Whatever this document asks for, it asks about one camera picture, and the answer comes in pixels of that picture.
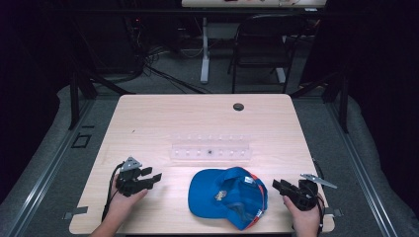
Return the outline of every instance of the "human hand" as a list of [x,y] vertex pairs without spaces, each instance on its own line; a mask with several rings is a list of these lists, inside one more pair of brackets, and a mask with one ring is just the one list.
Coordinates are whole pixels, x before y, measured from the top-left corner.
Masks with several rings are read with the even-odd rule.
[[131,195],[130,197],[125,197],[124,195],[120,194],[120,192],[118,192],[117,179],[118,175],[115,175],[111,189],[111,196],[113,197],[109,207],[108,215],[117,214],[119,217],[123,217],[124,221],[129,216],[135,204],[147,195],[148,190],[144,189],[134,195]]
[[293,216],[293,229],[295,230],[297,237],[315,237],[320,225],[320,212],[318,206],[315,206],[311,210],[301,211],[299,210],[289,197],[283,196],[284,205],[290,211]]
[[114,182],[112,183],[111,189],[111,197],[112,201],[109,206],[108,213],[102,223],[93,231],[90,235],[92,237],[108,237],[114,236],[117,233],[118,229],[124,223],[126,218],[132,212],[133,207],[135,204],[143,199],[148,190],[142,190],[135,195],[131,195],[130,197],[125,197],[124,195],[120,194],[117,189],[117,179],[118,175],[114,176]]

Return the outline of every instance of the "wooden table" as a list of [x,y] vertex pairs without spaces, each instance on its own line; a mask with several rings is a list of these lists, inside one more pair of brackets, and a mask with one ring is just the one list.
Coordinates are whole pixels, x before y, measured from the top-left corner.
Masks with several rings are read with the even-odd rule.
[[[244,110],[236,111],[236,103]],[[242,144],[247,143],[251,156],[234,160],[220,156],[213,160],[177,159],[173,147],[179,136],[190,136],[195,141],[209,136],[245,137]],[[189,184],[197,172],[233,166],[255,174],[268,189],[268,210],[244,232],[293,232],[291,215],[272,182],[284,179],[296,185],[300,173],[316,174],[287,95],[122,96],[78,204],[88,206],[88,211],[74,215],[71,233],[91,233],[100,224],[111,174],[128,156],[140,161],[143,168],[153,167],[152,175],[163,176],[120,228],[119,232],[125,234],[240,232],[226,219],[193,216],[187,199]],[[326,216],[324,222],[325,232],[334,228],[331,217]]]

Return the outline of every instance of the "wire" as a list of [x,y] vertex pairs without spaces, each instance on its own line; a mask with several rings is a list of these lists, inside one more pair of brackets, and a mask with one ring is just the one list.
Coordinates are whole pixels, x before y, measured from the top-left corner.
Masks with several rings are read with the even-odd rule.
[[311,157],[311,159],[313,160],[314,166],[317,168],[318,173],[320,173],[320,174],[319,174],[319,175],[320,175],[320,178],[321,178],[322,180],[324,180],[323,171],[321,170],[320,165],[318,164],[317,160],[316,160],[316,159],[314,159],[314,157]]
[[155,48],[151,49],[148,52],[148,56],[154,56],[154,55],[159,55],[162,53],[170,52],[169,50],[163,50],[163,49],[165,49],[164,46],[156,46]]
[[318,213],[319,213],[319,215],[320,215],[320,223],[319,223],[319,225],[318,225],[318,230],[317,230],[317,236],[318,236],[318,235],[321,233],[321,231],[323,230],[324,200],[323,200],[321,197],[319,197],[318,195],[315,195],[315,194],[314,194],[314,191],[313,191],[312,189],[310,189],[310,188],[308,187],[308,185],[306,185],[306,184],[305,184],[305,183],[303,183],[303,182],[301,182],[300,184],[301,184],[301,185],[303,185],[303,186],[305,186],[305,188],[311,192],[311,195],[312,195],[313,197],[316,197],[316,205],[317,205],[317,207],[318,207]]
[[[196,54],[194,54],[194,55],[189,55],[188,53],[186,53],[186,51],[193,51],[193,50],[198,50],[199,52],[197,52],[197,53],[196,53]],[[203,50],[204,50],[204,48],[203,48],[203,47],[201,47],[201,48],[197,48],[197,49],[193,49],[193,48],[189,48],[189,49],[181,49],[180,51],[182,52],[182,54],[183,54],[184,56],[189,57],[189,58],[193,58],[193,57],[199,56],[199,55],[201,54],[201,52],[203,52]]]
[[201,30],[201,25],[198,23],[197,18],[194,18],[195,24],[197,24],[198,29],[200,30],[201,35],[203,34],[203,30]]
[[135,71],[131,75],[128,75],[128,76],[123,77],[123,78],[118,78],[118,79],[110,79],[110,78],[106,78],[106,77],[104,77],[104,78],[106,78],[108,81],[110,81],[114,84],[118,84],[118,83],[131,81],[131,80],[137,78],[138,76],[140,76],[141,73],[142,73],[142,71]]
[[185,81],[182,81],[182,80],[179,80],[179,79],[177,79],[177,78],[175,78],[175,77],[173,77],[173,76],[170,76],[170,75],[168,75],[168,74],[166,74],[166,73],[164,73],[164,72],[161,72],[161,71],[159,71],[159,70],[157,70],[157,69],[155,69],[155,68],[153,68],[153,67],[151,67],[150,65],[148,65],[148,64],[145,64],[144,65],[146,68],[148,68],[149,70],[150,70],[150,72],[152,73],[152,74],[154,74],[154,75],[157,75],[157,76],[160,76],[160,77],[162,77],[162,78],[164,78],[164,79],[166,79],[166,80],[168,80],[169,82],[174,82],[174,83],[177,83],[177,84],[179,84],[179,85],[181,85],[181,86],[184,86],[184,87],[186,87],[186,88],[188,88],[188,89],[190,89],[190,90],[192,90],[192,91],[194,91],[194,92],[196,92],[196,93],[198,93],[198,94],[205,94],[205,92],[207,92],[207,93],[211,93],[211,91],[209,91],[209,90],[207,90],[207,89],[205,89],[205,88],[203,88],[203,87],[199,87],[199,86],[196,86],[196,85],[193,85],[193,84],[191,84],[191,83],[188,83],[188,82],[185,82]]
[[186,91],[184,91],[181,87],[179,87],[178,85],[176,85],[174,82],[172,82],[171,80],[169,80],[170,84],[172,84],[174,87],[178,88],[181,92],[183,92],[184,94],[187,94]]
[[115,168],[114,172],[112,172],[111,180],[109,181],[108,196],[107,196],[107,199],[106,199],[106,204],[105,204],[105,207],[104,207],[104,211],[103,211],[103,213],[102,213],[102,221],[104,221],[104,219],[105,219],[106,215],[108,214],[109,205],[111,204],[111,201],[112,201],[112,199],[114,198],[115,194],[118,192],[118,191],[116,191],[116,192],[115,192],[115,193],[111,196],[112,186],[113,186],[113,184],[114,184],[114,176],[115,176],[115,173],[117,172],[117,170],[118,170],[120,167],[122,167],[122,166],[123,166],[123,164],[124,164],[124,162],[123,162],[123,163],[121,163],[121,164],[119,164],[119,165]]

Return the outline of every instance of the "dark background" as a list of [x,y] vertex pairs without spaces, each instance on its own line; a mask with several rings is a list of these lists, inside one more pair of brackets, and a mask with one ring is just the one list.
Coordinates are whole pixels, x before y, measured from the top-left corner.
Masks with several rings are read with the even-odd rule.
[[[392,188],[418,215],[419,5],[414,0],[355,2],[328,1],[327,11],[364,12],[368,17],[322,21],[301,83],[348,65],[349,93],[362,109],[381,168]],[[76,6],[93,3],[72,2]],[[142,1],[142,7],[180,6],[180,1],[150,3]],[[56,93],[69,84],[76,68],[102,73],[140,70],[126,19],[84,16],[76,19],[77,29],[58,16],[46,17],[45,4],[58,3],[22,0],[4,4],[0,10],[1,201],[42,142],[58,110]],[[101,4],[121,6],[113,0]],[[156,40],[174,51],[176,28],[188,24],[188,19],[173,17],[142,20]],[[85,33],[85,39],[79,32]],[[84,40],[100,55],[92,54]]]

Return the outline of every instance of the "blue cap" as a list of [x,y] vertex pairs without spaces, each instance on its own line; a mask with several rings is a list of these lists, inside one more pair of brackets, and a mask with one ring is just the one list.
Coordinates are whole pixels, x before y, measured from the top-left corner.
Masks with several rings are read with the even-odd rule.
[[268,191],[259,178],[241,167],[207,169],[192,179],[188,205],[198,217],[226,218],[243,230],[268,208]]

